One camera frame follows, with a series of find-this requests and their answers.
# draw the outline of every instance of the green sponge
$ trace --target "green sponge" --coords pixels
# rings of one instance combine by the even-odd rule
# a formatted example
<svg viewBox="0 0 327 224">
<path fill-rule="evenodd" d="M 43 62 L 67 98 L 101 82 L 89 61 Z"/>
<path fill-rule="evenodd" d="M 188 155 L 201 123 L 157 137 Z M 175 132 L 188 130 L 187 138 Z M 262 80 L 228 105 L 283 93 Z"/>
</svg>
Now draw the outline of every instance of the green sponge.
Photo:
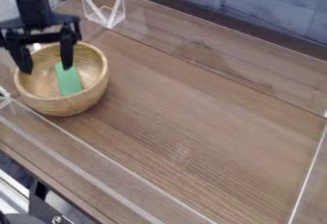
<svg viewBox="0 0 327 224">
<path fill-rule="evenodd" d="M 61 96 L 68 96 L 83 90 L 77 70 L 72 66 L 64 70 L 61 61 L 55 64 L 56 77 Z"/>
</svg>

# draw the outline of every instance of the wood grain surface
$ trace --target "wood grain surface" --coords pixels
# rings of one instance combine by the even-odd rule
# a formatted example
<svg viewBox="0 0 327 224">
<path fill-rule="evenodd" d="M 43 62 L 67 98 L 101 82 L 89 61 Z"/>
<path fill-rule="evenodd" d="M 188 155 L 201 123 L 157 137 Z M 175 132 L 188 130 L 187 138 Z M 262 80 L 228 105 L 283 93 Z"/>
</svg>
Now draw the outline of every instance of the wood grain surface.
<svg viewBox="0 0 327 224">
<path fill-rule="evenodd" d="M 77 0 L 60 7 L 69 12 L 80 9 Z M 59 191 L 103 223 L 151 222 L 121 205 L 107 187 L 163 223 L 201 223 L 193 212 L 223 224 L 287 223 L 324 119 L 115 32 L 93 27 L 91 32 L 85 41 L 103 50 L 112 70 L 104 97 L 80 115 L 48 117 L 87 145 L 20 106 L 13 111 L 8 106 L 1 116 L 36 140 L 21 138 L 0 123 L 1 150 L 28 162 L 48 184 L 57 183 Z M 232 39 L 243 46 L 243 58 L 252 58 L 251 41 L 236 34 Z M 263 46 L 266 54 L 295 63 L 298 54 Z M 224 47 L 240 55 L 236 47 Z M 312 72 L 323 72 L 306 61 L 298 70 L 310 78 Z M 177 202 L 151 191 L 151 184 L 141 188 L 133 178 L 113 177 L 121 172 L 109 160 Z M 179 201 L 193 211 L 180 208 Z M 205 218 L 203 223 L 212 223 Z"/>
<path fill-rule="evenodd" d="M 327 62 L 149 1 L 125 1 L 127 19 L 115 32 L 324 114 Z M 113 0 L 95 2 L 113 4 Z"/>
</svg>

